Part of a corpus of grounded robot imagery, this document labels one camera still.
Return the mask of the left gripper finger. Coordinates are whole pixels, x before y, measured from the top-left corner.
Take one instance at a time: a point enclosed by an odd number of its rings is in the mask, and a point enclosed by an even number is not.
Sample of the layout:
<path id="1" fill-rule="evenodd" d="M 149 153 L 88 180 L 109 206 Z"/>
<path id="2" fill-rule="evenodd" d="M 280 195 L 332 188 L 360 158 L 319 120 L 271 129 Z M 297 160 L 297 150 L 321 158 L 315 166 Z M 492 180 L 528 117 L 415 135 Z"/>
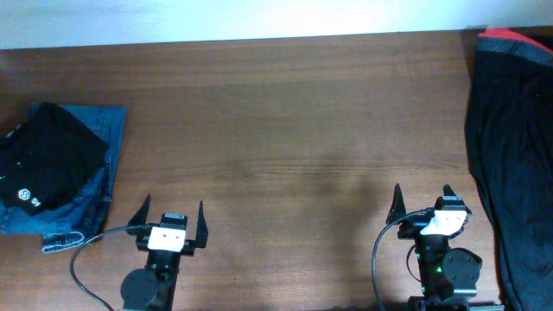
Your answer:
<path id="1" fill-rule="evenodd" d="M 208 228 L 204 214 L 204 205 L 203 201 L 201 200 L 198 210 L 194 247 L 197 249 L 205 249 L 207 247 L 207 240 Z"/>
<path id="2" fill-rule="evenodd" d="M 137 212 L 133 215 L 133 217 L 129 220 L 128 226 L 139 226 L 139 225 L 146 225 L 146 220 L 149 213 L 149 205 L 151 202 L 151 196 L 148 194 L 143 202 L 143 204 L 140 206 L 140 208 L 137 210 Z"/>

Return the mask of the black leggings red grey waistband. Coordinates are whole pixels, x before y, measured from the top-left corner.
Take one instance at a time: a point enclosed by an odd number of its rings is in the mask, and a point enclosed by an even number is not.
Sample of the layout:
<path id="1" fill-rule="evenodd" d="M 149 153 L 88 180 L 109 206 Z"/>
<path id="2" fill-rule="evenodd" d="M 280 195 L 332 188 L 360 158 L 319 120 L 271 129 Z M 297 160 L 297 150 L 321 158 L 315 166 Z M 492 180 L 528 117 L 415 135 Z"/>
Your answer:
<path id="1" fill-rule="evenodd" d="M 532 39 L 510 29 L 485 29 L 478 34 L 477 50 L 508 54 L 552 67 L 552 45 L 544 40 Z"/>

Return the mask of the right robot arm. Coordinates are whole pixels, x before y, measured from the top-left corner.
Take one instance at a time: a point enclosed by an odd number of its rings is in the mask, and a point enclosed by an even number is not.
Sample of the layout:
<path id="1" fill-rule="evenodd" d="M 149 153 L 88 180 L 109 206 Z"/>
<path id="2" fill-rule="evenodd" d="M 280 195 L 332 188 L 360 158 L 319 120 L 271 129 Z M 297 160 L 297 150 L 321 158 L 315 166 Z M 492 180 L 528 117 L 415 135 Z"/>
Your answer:
<path id="1" fill-rule="evenodd" d="M 401 187 L 394 187 L 384 232 L 398 227 L 397 237 L 414 242 L 421 296 L 408 299 L 409 310 L 504 310 L 494 303 L 473 305 L 480 278 L 481 257 L 465 248 L 452 248 L 449 241 L 464 230 L 472 216 L 463 199 L 449 185 L 443 187 L 431 207 L 409 213 Z"/>

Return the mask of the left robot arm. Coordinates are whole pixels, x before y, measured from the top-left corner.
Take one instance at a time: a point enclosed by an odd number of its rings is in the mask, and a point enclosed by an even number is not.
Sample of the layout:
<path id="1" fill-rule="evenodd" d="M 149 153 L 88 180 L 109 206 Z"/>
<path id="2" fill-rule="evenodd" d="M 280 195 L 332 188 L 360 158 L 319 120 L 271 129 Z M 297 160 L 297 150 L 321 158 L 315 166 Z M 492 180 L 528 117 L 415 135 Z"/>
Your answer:
<path id="1" fill-rule="evenodd" d="M 146 264 L 130 272 L 122 281 L 120 295 L 124 310 L 170 311 L 182 257 L 192 257 L 207 247 L 208 228 L 204 205 L 199 204 L 194 239 L 187 238 L 188 217 L 164 213 L 158 223 L 147 221 L 151 197 L 128 222 L 126 232 L 136 238 L 139 251 L 148 253 Z"/>

